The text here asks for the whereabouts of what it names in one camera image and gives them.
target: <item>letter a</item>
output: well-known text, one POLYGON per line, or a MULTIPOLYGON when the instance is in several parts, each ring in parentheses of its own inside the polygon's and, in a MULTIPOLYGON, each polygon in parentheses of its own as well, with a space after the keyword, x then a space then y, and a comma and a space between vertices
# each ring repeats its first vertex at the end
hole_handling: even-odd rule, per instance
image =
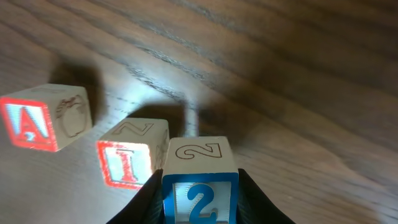
POLYGON ((34 143, 46 143, 46 139, 29 116, 25 107, 21 108, 20 133, 17 135, 17 139, 34 143))

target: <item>letter block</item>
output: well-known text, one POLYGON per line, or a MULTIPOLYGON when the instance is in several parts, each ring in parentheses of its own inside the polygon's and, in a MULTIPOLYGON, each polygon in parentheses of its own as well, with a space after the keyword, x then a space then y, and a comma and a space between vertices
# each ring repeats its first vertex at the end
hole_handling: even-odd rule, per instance
POLYGON ((44 84, 0 98, 12 143, 57 152, 92 127, 87 92, 80 86, 44 84))
POLYGON ((97 141, 105 184, 140 189, 161 169, 169 145, 164 119, 126 118, 97 141))
POLYGON ((235 224, 238 181, 226 137, 171 139, 162 177, 166 224, 235 224))

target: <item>wooden table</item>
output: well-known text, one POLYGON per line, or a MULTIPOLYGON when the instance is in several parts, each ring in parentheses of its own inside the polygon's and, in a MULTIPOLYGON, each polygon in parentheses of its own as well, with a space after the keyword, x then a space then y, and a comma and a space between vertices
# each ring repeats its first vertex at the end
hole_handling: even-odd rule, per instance
POLYGON ((227 136, 297 223, 398 223, 395 0, 0 1, 0 95, 83 85, 95 127, 57 153, 0 128, 0 223, 105 223, 95 141, 130 114, 227 136))

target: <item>red border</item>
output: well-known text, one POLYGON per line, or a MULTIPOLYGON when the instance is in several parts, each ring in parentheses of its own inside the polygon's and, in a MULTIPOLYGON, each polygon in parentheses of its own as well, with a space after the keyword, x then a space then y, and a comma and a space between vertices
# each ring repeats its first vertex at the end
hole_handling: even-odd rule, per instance
POLYGON ((141 184, 128 184, 128 183, 120 183, 113 182, 111 178, 111 174, 109 172, 108 163, 106 162, 105 149, 107 147, 117 147, 119 149, 129 149, 123 142, 113 142, 113 141, 97 141, 97 152, 99 163, 101 164, 102 174, 105 180, 105 184, 110 187, 117 187, 122 189, 131 189, 131 190, 139 190, 141 189, 141 184))
POLYGON ((54 133, 54 130, 52 127, 49 109, 44 102, 10 98, 10 97, 1 97, 0 98, 0 107, 1 107, 2 117, 3 117, 6 127, 7 127, 8 135, 10 136, 11 142, 14 145, 19 146, 19 147, 26 147, 29 149, 37 149, 37 150, 43 150, 43 151, 49 151, 49 152, 57 152, 58 151, 57 140, 55 138, 55 133, 54 133), (34 142, 18 141, 14 134, 10 117, 7 113, 6 104, 41 107, 41 109, 43 111, 43 115, 44 115, 45 125, 46 125, 47 131, 49 133, 50 144, 43 145, 43 144, 36 144, 34 142))

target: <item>block face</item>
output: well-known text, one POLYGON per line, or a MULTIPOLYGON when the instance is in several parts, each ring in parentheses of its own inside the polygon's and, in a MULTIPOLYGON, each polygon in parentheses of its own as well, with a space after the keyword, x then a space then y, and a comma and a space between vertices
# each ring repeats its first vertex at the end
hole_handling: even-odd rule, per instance
MULTIPOLYGON (((199 183, 184 182, 173 184, 175 195, 175 222, 189 222, 189 216, 192 208, 203 198, 196 195, 193 200, 188 199, 188 192, 199 183)), ((214 192, 213 200, 205 205, 200 211, 201 215, 211 214, 214 208, 217 208, 217 222, 228 222, 229 203, 231 198, 231 182, 207 182, 214 192)))
POLYGON ((57 141, 44 102, 2 97, 2 116, 14 145, 55 152, 57 141))
POLYGON ((86 90, 78 86, 72 86, 72 90, 49 103, 59 149, 71 144, 92 127, 86 90))
POLYGON ((238 172, 226 137, 173 138, 163 176, 238 172))
POLYGON ((187 223, 187 219, 190 223, 235 224, 238 204, 238 181, 238 173, 174 174, 163 176, 162 193, 166 224, 187 223), (190 191, 193 190, 192 187, 196 185, 207 185, 211 190, 208 192, 194 191, 194 197, 188 197, 190 191), (203 199, 207 199, 206 203, 200 205, 199 202, 203 199))
POLYGON ((140 189, 152 175, 149 148, 145 144, 97 142, 105 183, 124 189, 140 189))
POLYGON ((166 223, 235 223, 238 181, 225 137, 171 139, 162 179, 166 223))
POLYGON ((166 120, 126 118, 97 142, 105 183, 139 189, 161 169, 169 144, 166 120))

